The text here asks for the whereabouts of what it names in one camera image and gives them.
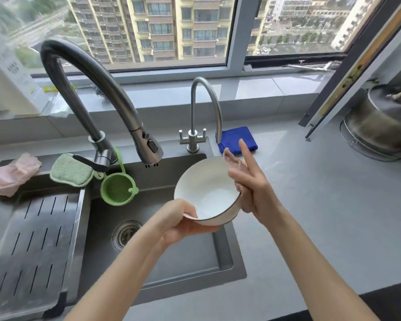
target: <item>glass pane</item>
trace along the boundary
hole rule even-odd
[[[235,0],[0,0],[0,32],[33,74],[44,39],[75,43],[108,70],[226,63]],[[63,61],[66,72],[76,72]]]
[[[379,2],[262,0],[247,55],[344,52]]]

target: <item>kitchen counter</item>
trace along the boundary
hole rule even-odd
[[[312,141],[299,117],[224,122],[246,125],[259,149],[255,158],[279,199],[318,249],[357,293],[401,282],[401,162],[363,157],[344,143],[334,119]],[[214,124],[206,126],[213,135]],[[177,130],[151,130],[158,141]],[[108,135],[114,146],[127,134]],[[0,146],[0,161],[90,149],[85,137]],[[219,150],[213,144],[214,155]],[[306,308],[297,285],[266,229],[241,212],[233,225],[247,271],[244,280],[132,307],[129,320],[266,321]]]

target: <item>hand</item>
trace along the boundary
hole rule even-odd
[[[251,175],[236,169],[230,169],[229,177],[253,191],[255,206],[253,214],[260,223],[268,227],[273,217],[282,212],[283,206],[242,139],[239,140],[239,147]]]
[[[217,232],[219,226],[205,226],[189,220],[183,216],[186,213],[198,217],[194,206],[183,199],[174,199],[167,202],[152,217],[159,230],[165,246],[177,243],[189,235]]]

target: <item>kitchen sink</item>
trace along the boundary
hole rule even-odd
[[[68,311],[133,234],[174,198],[180,176],[213,155],[208,142],[196,154],[178,141],[161,145],[164,158],[154,165],[141,163],[134,146],[119,147],[125,170],[139,188],[123,206],[101,199],[100,181],[83,189],[52,182],[48,172],[59,155],[39,157],[43,166],[38,175],[12,199],[0,198],[0,320],[51,318]],[[93,151],[78,154],[92,157]],[[113,165],[108,173],[118,171],[119,166]],[[218,232],[187,237],[169,247],[134,304],[245,277],[230,222]]]

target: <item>pink cloth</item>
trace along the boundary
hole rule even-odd
[[[16,161],[0,167],[0,195],[13,196],[19,186],[34,176],[40,167],[41,162],[30,153],[24,153]]]
[[[250,174],[245,162],[238,159],[230,152],[229,148],[223,151],[223,157],[231,168],[237,169],[244,173]],[[235,181],[236,189],[241,193],[242,210],[246,213],[251,213],[254,210],[254,200],[252,190],[241,183]]]

